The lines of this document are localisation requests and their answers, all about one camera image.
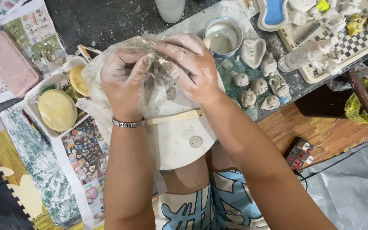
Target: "round yellow sponge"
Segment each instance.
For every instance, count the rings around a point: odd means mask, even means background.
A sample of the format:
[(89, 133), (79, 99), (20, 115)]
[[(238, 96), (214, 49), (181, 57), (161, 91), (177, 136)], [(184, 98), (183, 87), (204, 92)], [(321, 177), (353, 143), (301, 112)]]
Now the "round yellow sponge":
[(56, 131), (70, 129), (78, 117), (75, 102), (60, 90), (44, 92), (39, 98), (38, 108), (43, 122)]
[(84, 66), (78, 65), (70, 70), (69, 72), (70, 83), (78, 93), (80, 93), (85, 97), (89, 97), (88, 88), (81, 74), (83, 68)]

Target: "dark table surface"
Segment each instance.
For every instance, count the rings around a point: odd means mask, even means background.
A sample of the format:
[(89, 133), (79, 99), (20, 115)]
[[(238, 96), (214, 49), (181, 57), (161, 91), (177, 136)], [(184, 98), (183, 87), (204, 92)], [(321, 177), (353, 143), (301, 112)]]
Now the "dark table surface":
[[(217, 2), (219, 0), (187, 0), (184, 16), (180, 22)], [(74, 54), (79, 44), (91, 46), (95, 41), (95, 48), (103, 51), (112, 44), (134, 36), (145, 33), (159, 34), (175, 25), (162, 20), (154, 0), (49, 0), (45, 3), (55, 29), (64, 40), (68, 54)], [(275, 60), (279, 60), (288, 51), (277, 32), (266, 32), (258, 28), (258, 16), (259, 14), (250, 19), (251, 24), (258, 36), (266, 40), (267, 51), (273, 53)], [(347, 66), (344, 72), (366, 59), (368, 54)], [(335, 77), (330, 76), (321, 82), (308, 84), (298, 70), (280, 73), (290, 88), (292, 100), (289, 103)], [(281, 107), (271, 111), (259, 110), (256, 121), (262, 120)]]

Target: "star-shaped figurine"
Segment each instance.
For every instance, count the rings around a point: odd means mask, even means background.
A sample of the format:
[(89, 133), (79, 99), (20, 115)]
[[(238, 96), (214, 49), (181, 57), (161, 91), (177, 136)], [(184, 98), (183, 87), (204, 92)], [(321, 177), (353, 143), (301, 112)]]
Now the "star-shaped figurine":
[(348, 23), (346, 24), (349, 30), (349, 35), (353, 36), (357, 33), (363, 33), (363, 24), (365, 23), (367, 17), (361, 17), (358, 13), (355, 13), (348, 18)]

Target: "checkered tray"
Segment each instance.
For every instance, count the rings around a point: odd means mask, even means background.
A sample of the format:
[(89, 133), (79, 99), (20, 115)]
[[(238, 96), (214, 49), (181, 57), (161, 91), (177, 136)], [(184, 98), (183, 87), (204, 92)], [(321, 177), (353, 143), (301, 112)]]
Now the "checkered tray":
[[(364, 8), (364, 15), (368, 16), (368, 4), (362, 4), (362, 6)], [(281, 28), (278, 30), (278, 33), (289, 52), (295, 50), (298, 47), (295, 45), (295, 40), (304, 31), (306, 31), (308, 27), (310, 27), (310, 25), (311, 24), (308, 23), (304, 26)], [(366, 30), (363, 30), (363, 33), (349, 36), (346, 28), (340, 31), (338, 34), (329, 34), (328, 30), (324, 26), (321, 26), (302, 44), (310, 40), (319, 41), (329, 39), (334, 36), (339, 37), (339, 42), (335, 45), (335, 47), (343, 55), (343, 60), (340, 64), (340, 68), (344, 68), (355, 60), (358, 60), (364, 55), (368, 54), (368, 31)], [(302, 74), (304, 80), (308, 83), (316, 83), (329, 76), (326, 71), (316, 69), (310, 64), (299, 68), (299, 71)]]

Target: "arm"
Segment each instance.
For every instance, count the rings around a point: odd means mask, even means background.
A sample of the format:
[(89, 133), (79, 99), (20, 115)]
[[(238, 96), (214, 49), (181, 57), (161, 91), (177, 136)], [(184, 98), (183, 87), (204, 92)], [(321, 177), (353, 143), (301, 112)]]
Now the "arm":
[[(110, 55), (101, 70), (103, 90), (116, 120), (143, 119), (144, 81), (154, 55), (119, 50)], [(135, 63), (132, 70), (126, 63)], [(153, 165), (144, 126), (113, 126), (105, 179), (105, 228), (154, 229), (151, 205)]]
[(243, 173), (269, 227), (335, 229), (271, 140), (218, 89), (215, 63), (202, 41), (195, 34), (175, 34), (155, 48), (191, 72), (185, 74), (173, 62), (163, 64), (184, 93), (203, 107), (223, 148)]

